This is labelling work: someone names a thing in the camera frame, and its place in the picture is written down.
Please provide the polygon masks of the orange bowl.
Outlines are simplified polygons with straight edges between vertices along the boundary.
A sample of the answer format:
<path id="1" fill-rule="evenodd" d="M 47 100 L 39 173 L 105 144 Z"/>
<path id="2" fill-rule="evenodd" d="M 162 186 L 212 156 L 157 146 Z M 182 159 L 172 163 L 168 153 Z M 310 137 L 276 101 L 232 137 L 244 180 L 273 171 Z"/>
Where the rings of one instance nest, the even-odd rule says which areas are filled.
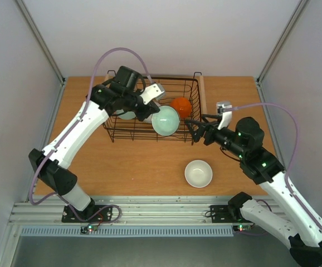
<path id="1" fill-rule="evenodd" d="M 170 106 L 174 108 L 180 118 L 187 118 L 191 115 L 192 105 L 190 101 L 185 97 L 177 97 L 171 103 Z"/>

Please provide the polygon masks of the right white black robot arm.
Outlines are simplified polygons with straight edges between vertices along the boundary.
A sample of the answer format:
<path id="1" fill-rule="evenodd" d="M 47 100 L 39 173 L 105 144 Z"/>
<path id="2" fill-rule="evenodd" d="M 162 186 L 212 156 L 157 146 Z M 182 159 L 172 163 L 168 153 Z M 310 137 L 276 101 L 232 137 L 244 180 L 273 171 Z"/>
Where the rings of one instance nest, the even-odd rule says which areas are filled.
<path id="1" fill-rule="evenodd" d="M 277 157 L 263 147 L 264 131 L 252 117 L 238 121 L 235 130 L 225 125 L 225 115 L 203 115 L 201 121 L 186 120 L 193 141 L 217 143 L 237 156 L 243 173 L 266 191 L 283 210 L 283 219 L 263 208 L 245 192 L 228 201 L 229 216 L 250 221 L 281 241 L 300 266 L 322 266 L 322 219 L 287 178 Z"/>

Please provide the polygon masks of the white bowl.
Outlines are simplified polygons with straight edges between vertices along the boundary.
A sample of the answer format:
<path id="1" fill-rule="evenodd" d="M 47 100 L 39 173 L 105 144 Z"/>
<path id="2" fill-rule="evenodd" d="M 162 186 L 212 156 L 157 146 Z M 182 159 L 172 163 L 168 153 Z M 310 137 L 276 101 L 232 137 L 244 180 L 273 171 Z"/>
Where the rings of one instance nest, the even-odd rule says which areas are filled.
<path id="1" fill-rule="evenodd" d="M 143 120 L 143 122 L 145 123 L 151 123 L 152 122 L 152 117 L 153 117 L 153 114 L 149 115 L 145 120 Z"/>
<path id="2" fill-rule="evenodd" d="M 192 187 L 201 189 L 208 186 L 213 179 L 211 166 L 203 160 L 193 160 L 184 170 L 186 182 Z"/>

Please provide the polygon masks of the pale green bowl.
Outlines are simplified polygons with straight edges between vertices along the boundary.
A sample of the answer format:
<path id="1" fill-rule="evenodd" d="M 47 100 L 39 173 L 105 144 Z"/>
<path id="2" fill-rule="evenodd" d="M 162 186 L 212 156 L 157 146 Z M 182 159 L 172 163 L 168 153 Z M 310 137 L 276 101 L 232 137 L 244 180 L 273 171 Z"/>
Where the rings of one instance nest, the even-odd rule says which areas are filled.
<path id="1" fill-rule="evenodd" d="M 122 120 L 132 120 L 136 117 L 136 114 L 133 111 L 116 110 L 114 116 Z"/>
<path id="2" fill-rule="evenodd" d="M 160 106 L 159 112 L 152 115 L 152 127 L 161 136 L 173 135 L 179 127 L 178 112 L 170 106 Z"/>

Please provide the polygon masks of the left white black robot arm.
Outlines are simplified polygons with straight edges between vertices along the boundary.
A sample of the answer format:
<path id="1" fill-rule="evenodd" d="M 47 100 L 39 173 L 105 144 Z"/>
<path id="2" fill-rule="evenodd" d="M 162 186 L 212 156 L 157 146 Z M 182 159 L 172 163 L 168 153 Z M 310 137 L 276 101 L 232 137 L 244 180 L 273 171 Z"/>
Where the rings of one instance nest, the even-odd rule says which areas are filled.
<path id="1" fill-rule="evenodd" d="M 68 170 L 79 149 L 117 110 L 131 111 L 139 121 L 160 110 L 155 100 L 165 95 L 162 85 L 151 82 L 138 90 L 138 81 L 145 81 L 139 72 L 121 66 L 113 78 L 93 85 L 75 117 L 50 144 L 28 155 L 33 178 L 51 188 L 79 221 L 90 221 L 98 214 L 94 200 Z"/>

